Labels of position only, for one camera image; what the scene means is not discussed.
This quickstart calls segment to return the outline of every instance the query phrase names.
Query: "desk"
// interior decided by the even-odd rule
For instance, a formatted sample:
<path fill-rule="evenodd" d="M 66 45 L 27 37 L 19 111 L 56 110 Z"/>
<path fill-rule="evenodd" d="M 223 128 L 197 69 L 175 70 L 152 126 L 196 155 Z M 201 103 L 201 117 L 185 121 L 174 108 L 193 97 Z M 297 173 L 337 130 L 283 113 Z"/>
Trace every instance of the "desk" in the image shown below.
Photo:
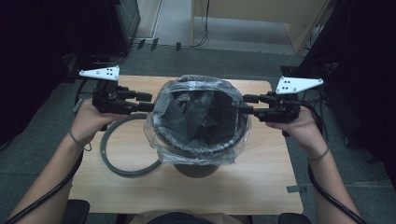
<path fill-rule="evenodd" d="M 153 94 L 171 77 L 120 76 L 121 86 Z M 243 94 L 266 93 L 266 81 L 230 80 Z M 125 170 L 141 169 L 158 159 L 143 133 L 143 120 L 121 125 L 109 138 L 109 160 Z M 171 164 L 139 178 L 112 173 L 103 163 L 99 144 L 103 133 L 92 140 L 75 175 L 71 199 L 91 204 L 93 213 L 136 214 L 153 210 L 188 210 L 194 213 L 222 212 L 229 215 L 277 215 L 302 213 L 299 193 L 288 193 L 296 180 L 281 131 L 252 118 L 247 146 L 235 164 L 223 165 L 204 178 L 182 175 Z"/>
<path fill-rule="evenodd" d="M 193 18 L 206 15 L 207 1 L 192 0 L 192 39 Z M 282 22 L 294 51 L 299 53 L 315 26 L 324 22 L 320 20 L 323 13 L 326 11 L 325 14 L 328 14 L 332 11 L 328 8 L 331 1 L 335 2 L 335 0 L 211 0 L 208 17 Z"/>

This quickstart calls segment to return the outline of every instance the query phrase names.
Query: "transparent plastic bag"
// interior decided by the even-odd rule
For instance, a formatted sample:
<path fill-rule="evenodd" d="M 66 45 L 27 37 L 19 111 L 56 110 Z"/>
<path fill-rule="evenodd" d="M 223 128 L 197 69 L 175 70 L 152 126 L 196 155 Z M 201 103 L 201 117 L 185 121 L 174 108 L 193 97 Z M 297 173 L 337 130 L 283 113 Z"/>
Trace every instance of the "transparent plastic bag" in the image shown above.
<path fill-rule="evenodd" d="M 234 163 L 250 133 L 250 117 L 239 113 L 242 94 L 214 77 L 183 76 L 161 88 L 144 126 L 162 163 Z"/>

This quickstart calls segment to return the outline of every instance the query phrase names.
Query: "hand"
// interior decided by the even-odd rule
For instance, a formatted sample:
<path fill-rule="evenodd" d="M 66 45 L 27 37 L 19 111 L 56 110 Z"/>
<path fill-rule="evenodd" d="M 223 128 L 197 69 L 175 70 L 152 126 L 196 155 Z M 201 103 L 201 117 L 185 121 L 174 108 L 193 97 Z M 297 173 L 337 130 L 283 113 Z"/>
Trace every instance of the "hand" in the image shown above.
<path fill-rule="evenodd" d="M 103 126 L 126 117 L 126 115 L 119 114 L 102 114 L 92 104 L 92 99 L 84 100 L 72 124 L 71 132 L 75 138 L 85 146 L 91 142 L 95 134 L 101 130 Z"/>
<path fill-rule="evenodd" d="M 312 112 L 304 106 L 301 107 L 299 117 L 291 123 L 266 122 L 265 124 L 290 134 L 305 151 L 321 147 L 320 144 L 324 142 Z"/>

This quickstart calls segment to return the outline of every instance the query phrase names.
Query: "gray tube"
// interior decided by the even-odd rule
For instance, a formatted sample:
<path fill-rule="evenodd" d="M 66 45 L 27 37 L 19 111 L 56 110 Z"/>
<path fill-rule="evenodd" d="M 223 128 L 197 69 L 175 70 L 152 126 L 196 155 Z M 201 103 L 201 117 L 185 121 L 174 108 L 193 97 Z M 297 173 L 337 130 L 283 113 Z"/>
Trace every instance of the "gray tube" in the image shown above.
<path fill-rule="evenodd" d="M 103 135 L 102 141 L 100 143 L 100 155 L 102 156 L 102 159 L 103 159 L 103 162 L 105 163 L 105 165 L 115 174 L 123 176 L 123 177 L 139 177 L 141 175 L 146 175 L 146 174 L 150 173 L 151 171 L 155 170 L 157 167 L 159 167 L 161 165 L 160 160 L 157 160 L 153 164 L 151 164 L 149 167 L 146 167 L 142 170 L 123 171 L 123 170 L 120 170 L 119 168 L 113 166 L 107 158 L 106 145 L 107 145 L 108 138 L 114 132 L 114 130 L 116 130 L 121 124 L 123 124 L 127 121 L 134 120 L 134 119 L 146 119 L 146 117 L 147 117 L 147 114 L 137 113 L 137 114 L 130 115 L 126 119 L 117 120 L 107 128 L 107 131 Z"/>

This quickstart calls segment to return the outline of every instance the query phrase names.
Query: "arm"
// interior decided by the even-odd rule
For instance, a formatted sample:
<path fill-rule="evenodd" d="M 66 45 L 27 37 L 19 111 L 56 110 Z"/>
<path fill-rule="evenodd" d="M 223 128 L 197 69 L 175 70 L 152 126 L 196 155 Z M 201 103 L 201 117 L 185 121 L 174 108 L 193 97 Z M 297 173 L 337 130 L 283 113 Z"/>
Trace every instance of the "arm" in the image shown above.
<path fill-rule="evenodd" d="M 318 130 L 311 112 L 301 108 L 300 116 L 290 124 L 266 123 L 267 126 L 286 131 L 294 137 L 309 160 L 319 158 L 326 152 L 327 144 Z M 337 201 L 359 215 L 338 172 L 332 153 L 329 151 L 318 161 L 309 162 L 315 179 Z M 329 203 L 315 190 L 315 205 L 318 223 L 355 223 L 337 207 Z"/>
<path fill-rule="evenodd" d="M 85 146 L 91 142 L 94 135 L 104 125 L 124 117 L 124 115 L 101 114 L 92 105 L 92 100 L 86 100 L 76 115 L 71 127 L 71 133 L 81 146 Z M 81 152 L 82 148 L 74 142 L 70 134 L 67 134 L 47 166 L 23 196 L 10 217 L 18 214 L 22 209 L 58 185 L 76 164 Z M 21 219 L 19 223 L 61 223 L 71 189 L 71 182 L 72 180 L 37 209 Z"/>

